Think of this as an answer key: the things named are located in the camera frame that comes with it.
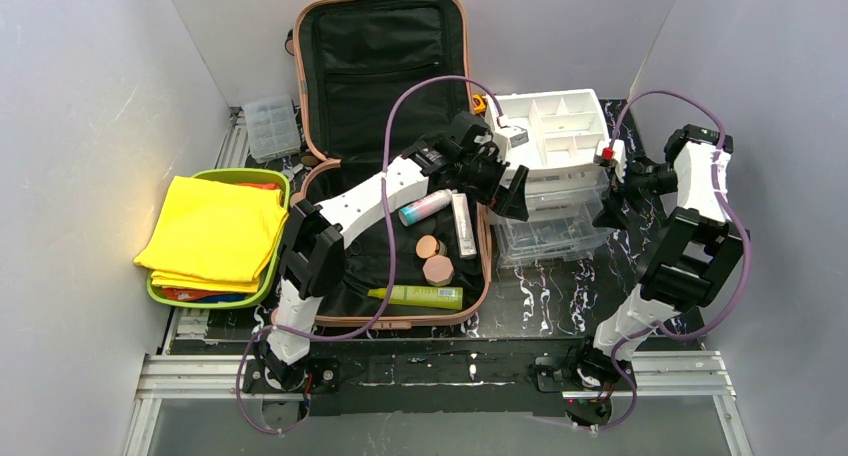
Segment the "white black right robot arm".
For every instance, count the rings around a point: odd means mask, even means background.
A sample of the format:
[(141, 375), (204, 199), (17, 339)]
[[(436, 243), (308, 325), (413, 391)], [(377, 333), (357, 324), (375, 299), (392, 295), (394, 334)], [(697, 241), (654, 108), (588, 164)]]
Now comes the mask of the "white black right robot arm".
[(625, 230), (623, 205), (636, 206), (645, 194), (673, 193), (677, 205), (639, 260), (636, 286), (578, 350), (570, 366), (576, 384), (616, 384), (655, 327), (714, 301), (742, 259), (747, 235), (717, 200), (726, 194), (732, 152), (731, 137), (692, 124), (669, 137), (661, 163), (626, 160), (620, 141), (598, 143), (593, 161), (605, 169), (609, 186), (594, 227)]

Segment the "clear plastic drawer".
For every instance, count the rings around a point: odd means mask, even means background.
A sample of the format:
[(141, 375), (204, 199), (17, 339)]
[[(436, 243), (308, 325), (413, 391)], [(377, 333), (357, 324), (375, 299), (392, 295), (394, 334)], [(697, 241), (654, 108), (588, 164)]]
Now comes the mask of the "clear plastic drawer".
[(613, 232), (593, 225), (600, 209), (598, 201), (588, 201), (536, 210), (527, 222), (501, 220), (493, 225), (498, 266), (528, 266), (543, 260), (574, 261), (591, 256)]

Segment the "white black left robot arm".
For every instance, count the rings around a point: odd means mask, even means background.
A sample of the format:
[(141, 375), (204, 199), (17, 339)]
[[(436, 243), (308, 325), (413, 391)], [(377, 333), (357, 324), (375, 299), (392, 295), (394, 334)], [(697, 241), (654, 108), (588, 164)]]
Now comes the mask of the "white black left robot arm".
[(456, 190), (500, 216), (527, 220), (529, 169), (517, 166), (504, 185), (509, 166), (490, 127), (461, 112), (447, 129), (422, 136), (352, 189), (317, 204), (292, 204), (279, 246), (279, 302), (266, 338), (271, 354), (284, 367), (308, 355), (321, 301), (344, 276), (347, 248), (429, 189)]

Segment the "white pink blue spray bottle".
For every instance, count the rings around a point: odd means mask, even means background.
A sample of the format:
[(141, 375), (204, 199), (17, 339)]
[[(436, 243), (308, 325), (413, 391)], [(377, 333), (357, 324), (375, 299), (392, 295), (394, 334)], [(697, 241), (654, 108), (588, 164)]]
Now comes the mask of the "white pink blue spray bottle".
[(451, 204), (455, 190), (442, 189), (414, 201), (398, 210), (404, 226), (411, 226), (445, 209)]

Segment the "white divided organizer box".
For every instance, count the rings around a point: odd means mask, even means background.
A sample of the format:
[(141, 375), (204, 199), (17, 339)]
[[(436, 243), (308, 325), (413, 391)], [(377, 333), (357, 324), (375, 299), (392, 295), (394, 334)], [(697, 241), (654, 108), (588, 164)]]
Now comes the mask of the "white divided organizer box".
[(488, 97), (484, 116), (492, 132), (526, 128), (529, 142), (500, 155), (510, 162), (501, 184), (509, 186), (519, 165), (529, 169), (526, 195), (602, 186), (605, 174), (593, 162), (599, 141), (608, 141), (607, 120), (592, 89)]

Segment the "pink hard shell suitcase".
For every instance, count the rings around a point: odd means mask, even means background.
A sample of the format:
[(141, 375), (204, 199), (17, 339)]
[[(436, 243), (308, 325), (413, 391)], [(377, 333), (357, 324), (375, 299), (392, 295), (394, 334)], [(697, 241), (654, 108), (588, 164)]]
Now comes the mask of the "pink hard shell suitcase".
[[(446, 128), (471, 107), (467, 25), (458, 0), (324, 0), (305, 8), (293, 30), (303, 134), (319, 164), (292, 199), (318, 203), (378, 173), (384, 153), (399, 154), (424, 134)], [(487, 210), (471, 204), (478, 255), (456, 249), (450, 209), (412, 226), (397, 218), (364, 231), (349, 247), (344, 274), (321, 302), (316, 322), (381, 329), (456, 325), (472, 317), (491, 283)], [(423, 286), (415, 247), (426, 235), (444, 243), (463, 291), (457, 310), (384, 305), (370, 296), (389, 275)]]

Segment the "blue towel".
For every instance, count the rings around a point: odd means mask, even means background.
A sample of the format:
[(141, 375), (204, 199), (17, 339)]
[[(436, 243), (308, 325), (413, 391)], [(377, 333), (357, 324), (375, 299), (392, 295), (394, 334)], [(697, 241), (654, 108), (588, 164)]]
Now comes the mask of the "blue towel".
[(218, 294), (211, 295), (200, 299), (193, 300), (197, 304), (224, 304), (224, 303), (239, 303), (246, 299), (243, 293)]

